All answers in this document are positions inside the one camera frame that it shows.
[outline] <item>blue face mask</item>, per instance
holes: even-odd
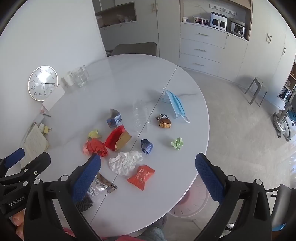
[[[176,95],[174,95],[172,92],[166,90],[164,97],[161,98],[161,101],[163,101],[165,103],[171,103],[172,107],[175,111],[176,117],[181,116],[187,123],[190,123],[190,120],[185,115],[185,111],[184,111],[184,108],[181,104],[181,101]]]

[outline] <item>stool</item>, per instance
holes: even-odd
[[[258,88],[257,88],[257,90],[256,90],[256,92],[255,92],[255,94],[254,94],[254,97],[253,97],[253,99],[251,100],[250,104],[253,103],[253,101],[255,100],[256,96],[259,94],[260,90],[263,89],[263,90],[265,90],[265,94],[264,94],[263,99],[261,100],[261,103],[260,103],[260,105],[259,105],[259,107],[260,107],[261,104],[262,104],[262,102],[263,102],[263,100],[264,100],[264,98],[265,98],[265,96],[266,96],[266,93],[267,93],[267,88],[264,86],[264,84],[263,84],[263,82],[262,82],[261,79],[255,77],[254,80],[253,80],[253,82],[252,82],[251,85],[249,86],[249,88],[246,90],[245,94],[246,94],[246,93],[248,92],[248,90],[252,87],[252,85],[253,85],[254,82],[255,82],[255,84],[258,86]]]

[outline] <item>hand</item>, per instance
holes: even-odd
[[[24,240],[24,218],[25,218],[25,210],[18,212],[12,216],[12,221],[17,229],[15,233]]]

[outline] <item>kitchen appliance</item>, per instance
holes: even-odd
[[[213,28],[217,28],[217,29],[221,29],[221,30],[226,31],[227,16],[216,13],[216,12],[212,12],[210,26]]]
[[[230,32],[243,38],[246,32],[246,27],[245,27],[246,24],[234,18],[230,18],[230,20],[231,20]]]

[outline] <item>crumpled blue wrapper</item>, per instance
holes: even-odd
[[[117,110],[110,109],[111,117],[107,120],[110,128],[117,127],[121,122],[121,115]]]
[[[148,155],[153,148],[153,144],[147,139],[141,140],[141,148],[144,154]]]

